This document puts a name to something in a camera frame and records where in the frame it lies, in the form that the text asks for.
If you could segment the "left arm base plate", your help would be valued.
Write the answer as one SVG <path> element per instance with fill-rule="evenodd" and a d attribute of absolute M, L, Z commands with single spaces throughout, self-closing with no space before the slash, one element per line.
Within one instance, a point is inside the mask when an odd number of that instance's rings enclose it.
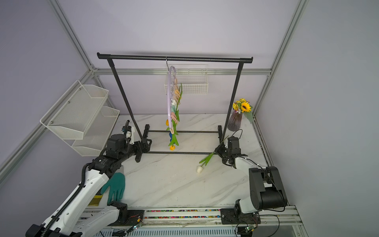
<path fill-rule="evenodd" d="M 109 206 L 116 207 L 119 211 L 117 220 L 109 226 L 135 226 L 142 222 L 145 210 L 128 209 L 128 205 L 119 201 L 112 201 Z"/>

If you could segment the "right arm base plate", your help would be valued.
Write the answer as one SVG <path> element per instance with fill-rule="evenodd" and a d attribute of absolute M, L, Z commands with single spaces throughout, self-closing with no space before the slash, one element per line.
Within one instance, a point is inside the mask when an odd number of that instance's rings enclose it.
<path fill-rule="evenodd" d="M 257 213 L 237 213 L 233 208 L 222 208 L 221 221 L 223 225 L 227 224 L 260 224 L 261 219 Z"/>

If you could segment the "cream tulip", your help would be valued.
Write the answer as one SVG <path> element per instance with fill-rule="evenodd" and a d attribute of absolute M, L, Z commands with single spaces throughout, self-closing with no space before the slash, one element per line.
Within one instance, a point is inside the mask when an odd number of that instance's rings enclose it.
<path fill-rule="evenodd" d="M 178 119 L 176 113 L 171 112 L 168 121 L 169 121 L 169 126 L 166 130 L 173 134 L 172 140 L 170 140 L 170 143 L 168 146 L 171 151 L 174 151 L 176 146 L 179 146 L 179 142 L 177 140 L 178 132 L 177 132 L 176 127 L 180 120 Z"/>

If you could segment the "black clothes rack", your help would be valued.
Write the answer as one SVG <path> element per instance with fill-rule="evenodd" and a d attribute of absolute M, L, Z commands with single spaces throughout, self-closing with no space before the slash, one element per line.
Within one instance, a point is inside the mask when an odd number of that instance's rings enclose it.
<path fill-rule="evenodd" d="M 138 56 L 138 55 L 113 55 L 113 54 L 101 54 L 97 53 L 97 57 L 99 59 L 107 60 L 113 76 L 116 80 L 116 83 L 119 87 L 121 95 L 124 99 L 124 102 L 129 111 L 129 115 L 132 119 L 133 124 L 135 125 L 135 129 L 138 132 L 138 135 L 142 141 L 143 138 L 148 139 L 149 132 L 169 132 L 167 130 L 150 130 L 150 125 L 147 124 L 145 126 L 144 134 L 141 133 L 139 126 L 134 118 L 132 109 L 126 97 L 125 91 L 123 89 L 122 83 L 119 79 L 118 73 L 116 71 L 114 65 L 114 59 L 116 60 L 148 60 L 148 61 L 184 61 L 184 62 L 224 62 L 224 63 L 238 63 L 238 69 L 235 79 L 235 84 L 233 88 L 233 93 L 229 105 L 228 116 L 226 118 L 225 126 L 228 125 L 229 118 L 231 115 L 230 109 L 232 109 L 232 104 L 235 99 L 236 91 L 238 88 L 240 76 L 242 73 L 242 69 L 244 64 L 251 64 L 253 62 L 253 57 L 251 58 L 214 58 L 214 57 L 182 57 L 182 56 Z M 146 154 L 169 154 L 169 155 L 209 155 L 210 153 L 205 152 L 152 152 L 149 151 Z M 124 134 L 116 134 L 110 136 L 110 138 L 106 142 L 106 147 L 101 151 L 99 157 L 95 159 L 94 162 L 104 165 L 114 165 L 121 164 L 132 156 L 136 156 L 136 148 L 134 145 L 127 144 Z"/>

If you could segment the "pale yellow tulip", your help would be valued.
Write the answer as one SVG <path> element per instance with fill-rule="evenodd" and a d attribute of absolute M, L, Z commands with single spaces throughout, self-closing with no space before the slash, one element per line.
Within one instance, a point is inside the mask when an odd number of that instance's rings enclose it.
<path fill-rule="evenodd" d="M 180 85 L 179 87 L 176 87 L 174 94 L 176 97 L 176 109 L 178 109 L 178 107 L 180 105 L 181 98 L 182 98 L 182 94 L 183 94 L 182 85 Z"/>

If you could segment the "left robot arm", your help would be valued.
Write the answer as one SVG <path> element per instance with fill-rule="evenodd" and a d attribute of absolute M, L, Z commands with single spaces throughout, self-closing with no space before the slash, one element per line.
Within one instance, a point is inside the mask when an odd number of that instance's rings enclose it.
<path fill-rule="evenodd" d="M 82 213 L 94 196 L 114 179 L 124 161 L 135 156 L 140 161 L 148 153 L 152 141 L 142 138 L 134 142 L 125 134 L 112 135 L 100 155 L 82 168 L 81 182 L 63 204 L 42 224 L 33 224 L 27 237 L 91 237 L 108 225 L 124 225 L 136 221 L 126 203 L 113 200 L 99 213 L 78 224 Z"/>

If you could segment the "white tulip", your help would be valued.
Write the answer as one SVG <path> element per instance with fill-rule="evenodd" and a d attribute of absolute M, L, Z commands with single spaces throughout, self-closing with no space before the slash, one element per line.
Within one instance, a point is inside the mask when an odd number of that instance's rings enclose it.
<path fill-rule="evenodd" d="M 203 160 L 199 162 L 199 165 L 196 167 L 196 173 L 200 174 L 203 171 L 204 167 L 208 165 L 212 157 L 216 154 L 217 150 L 222 147 L 222 145 L 224 144 L 224 141 L 227 138 L 228 136 L 222 140 L 222 142 L 215 148 L 215 150 L 212 153 L 210 153 L 206 158 L 204 158 Z"/>

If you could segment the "purple clip hanger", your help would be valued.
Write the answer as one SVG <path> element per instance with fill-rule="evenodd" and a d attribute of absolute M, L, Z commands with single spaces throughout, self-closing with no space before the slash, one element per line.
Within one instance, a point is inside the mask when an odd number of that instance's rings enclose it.
<path fill-rule="evenodd" d="M 168 69 L 167 70 L 167 80 L 166 80 L 166 84 L 165 84 L 165 90 L 166 90 L 166 96 L 167 96 L 167 116 L 169 119 L 171 112 L 174 112 L 174 113 L 176 113 L 176 115 L 179 119 L 179 110 L 176 109 L 176 97 L 174 94 L 176 87 L 179 87 L 178 79 L 176 76 L 177 70 L 173 65 L 169 67 L 168 63 L 166 64 L 166 66 Z"/>

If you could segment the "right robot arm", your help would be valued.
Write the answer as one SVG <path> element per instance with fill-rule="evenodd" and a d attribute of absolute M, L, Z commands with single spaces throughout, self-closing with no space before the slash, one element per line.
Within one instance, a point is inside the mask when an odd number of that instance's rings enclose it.
<path fill-rule="evenodd" d="M 278 168 L 259 165 L 242 154 L 239 138 L 234 136 L 227 139 L 227 144 L 221 143 L 215 152 L 224 165 L 239 170 L 248 177 L 249 196 L 236 201 L 237 212 L 249 214 L 263 210 L 285 210 L 288 199 Z"/>

